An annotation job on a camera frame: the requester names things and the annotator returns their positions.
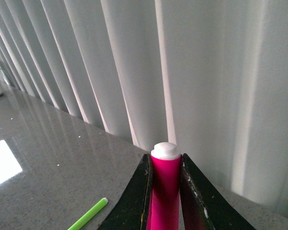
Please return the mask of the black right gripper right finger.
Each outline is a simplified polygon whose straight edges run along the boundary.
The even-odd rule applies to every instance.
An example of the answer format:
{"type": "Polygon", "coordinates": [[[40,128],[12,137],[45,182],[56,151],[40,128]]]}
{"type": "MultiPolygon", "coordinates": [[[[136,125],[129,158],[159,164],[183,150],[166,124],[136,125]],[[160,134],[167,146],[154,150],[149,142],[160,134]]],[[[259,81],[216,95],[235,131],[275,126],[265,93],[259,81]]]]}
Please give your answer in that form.
{"type": "Polygon", "coordinates": [[[186,230],[254,229],[186,153],[181,158],[180,201],[186,230]]]}

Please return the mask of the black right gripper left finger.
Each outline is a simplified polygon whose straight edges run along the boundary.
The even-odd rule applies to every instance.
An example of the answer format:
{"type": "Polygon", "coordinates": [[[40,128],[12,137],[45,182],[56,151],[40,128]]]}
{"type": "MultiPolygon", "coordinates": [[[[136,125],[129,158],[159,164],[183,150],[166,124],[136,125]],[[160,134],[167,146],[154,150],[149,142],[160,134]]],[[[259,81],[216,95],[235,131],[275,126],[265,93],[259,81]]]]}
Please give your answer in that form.
{"type": "Polygon", "coordinates": [[[101,230],[145,230],[152,194],[153,165],[144,154],[117,204],[99,225],[101,230]]]}

